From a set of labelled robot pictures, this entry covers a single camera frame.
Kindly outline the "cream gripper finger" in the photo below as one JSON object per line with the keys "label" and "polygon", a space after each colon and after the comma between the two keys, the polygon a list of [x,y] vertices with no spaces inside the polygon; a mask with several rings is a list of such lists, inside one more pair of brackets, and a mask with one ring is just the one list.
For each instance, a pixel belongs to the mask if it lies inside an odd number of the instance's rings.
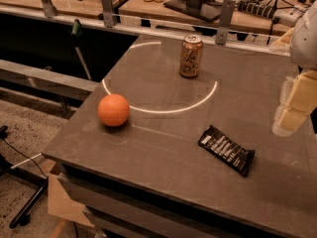
{"label": "cream gripper finger", "polygon": [[317,108],[317,71],[304,70],[296,77],[288,76],[281,89],[272,132],[288,137],[295,133]]}
{"label": "cream gripper finger", "polygon": [[285,34],[275,40],[268,49],[274,54],[288,54],[290,51],[290,43],[293,31],[293,28],[289,29]]}

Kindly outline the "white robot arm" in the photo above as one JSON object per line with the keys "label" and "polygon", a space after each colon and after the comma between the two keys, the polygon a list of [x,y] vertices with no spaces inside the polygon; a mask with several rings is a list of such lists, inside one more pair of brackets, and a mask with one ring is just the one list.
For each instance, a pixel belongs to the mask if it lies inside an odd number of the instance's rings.
{"label": "white robot arm", "polygon": [[272,124],[280,137],[296,132],[317,107],[317,1],[295,24],[289,48],[292,63],[302,71],[282,85]]}

